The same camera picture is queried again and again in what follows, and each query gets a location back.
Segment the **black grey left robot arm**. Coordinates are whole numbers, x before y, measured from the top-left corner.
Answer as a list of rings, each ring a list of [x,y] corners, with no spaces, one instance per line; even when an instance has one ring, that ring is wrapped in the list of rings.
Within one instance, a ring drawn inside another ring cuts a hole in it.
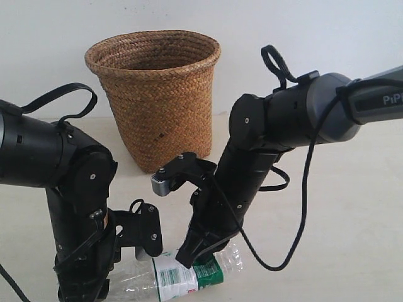
[[[107,200],[117,163],[68,122],[48,123],[1,102],[1,183],[45,190],[61,301],[102,301],[116,247]]]

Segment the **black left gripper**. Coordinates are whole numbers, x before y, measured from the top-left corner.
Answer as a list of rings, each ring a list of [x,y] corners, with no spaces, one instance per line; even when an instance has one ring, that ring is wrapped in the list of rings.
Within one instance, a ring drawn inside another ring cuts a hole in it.
[[[59,282],[59,301],[103,301],[109,291],[108,275],[114,269],[116,256],[116,233],[113,229],[104,232],[83,256],[67,267],[61,267],[63,258],[58,252],[54,271]]]

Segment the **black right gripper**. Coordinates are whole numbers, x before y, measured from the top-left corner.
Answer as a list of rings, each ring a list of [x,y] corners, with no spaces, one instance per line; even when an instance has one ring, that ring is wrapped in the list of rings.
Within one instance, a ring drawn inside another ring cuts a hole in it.
[[[192,199],[193,214],[188,232],[175,257],[181,265],[191,268],[194,262],[207,263],[240,233],[244,209],[237,206],[243,204],[233,203],[230,198],[225,186],[212,176],[208,178],[208,185]]]

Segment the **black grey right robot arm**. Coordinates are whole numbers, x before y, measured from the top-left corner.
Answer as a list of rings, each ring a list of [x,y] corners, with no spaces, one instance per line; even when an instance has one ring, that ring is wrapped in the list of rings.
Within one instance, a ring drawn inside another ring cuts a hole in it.
[[[193,199],[185,267],[222,250],[239,233],[249,205],[281,156],[311,143],[351,140],[366,123],[402,118],[402,68],[352,80],[307,74],[300,84],[259,97],[243,94],[229,115],[229,141]]]

